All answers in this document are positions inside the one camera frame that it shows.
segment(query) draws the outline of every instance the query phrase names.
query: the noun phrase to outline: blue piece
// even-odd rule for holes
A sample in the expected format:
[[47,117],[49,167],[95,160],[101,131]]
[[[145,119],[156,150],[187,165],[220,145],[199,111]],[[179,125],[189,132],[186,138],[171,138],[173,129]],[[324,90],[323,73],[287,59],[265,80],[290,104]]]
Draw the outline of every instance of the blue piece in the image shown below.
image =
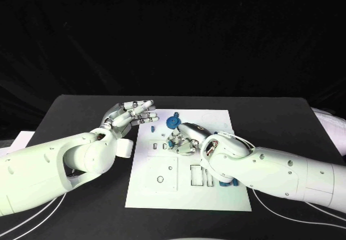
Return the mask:
[[222,182],[222,181],[219,181],[218,183],[219,183],[219,185],[220,185],[222,187],[231,186],[231,182]]
[[167,142],[169,147],[174,146],[174,143],[171,141]]
[[239,184],[238,184],[238,180],[233,178],[232,179],[232,185],[236,187]]
[[166,125],[169,129],[176,129],[179,124],[182,123],[179,119],[179,113],[174,112],[174,115],[167,118]]

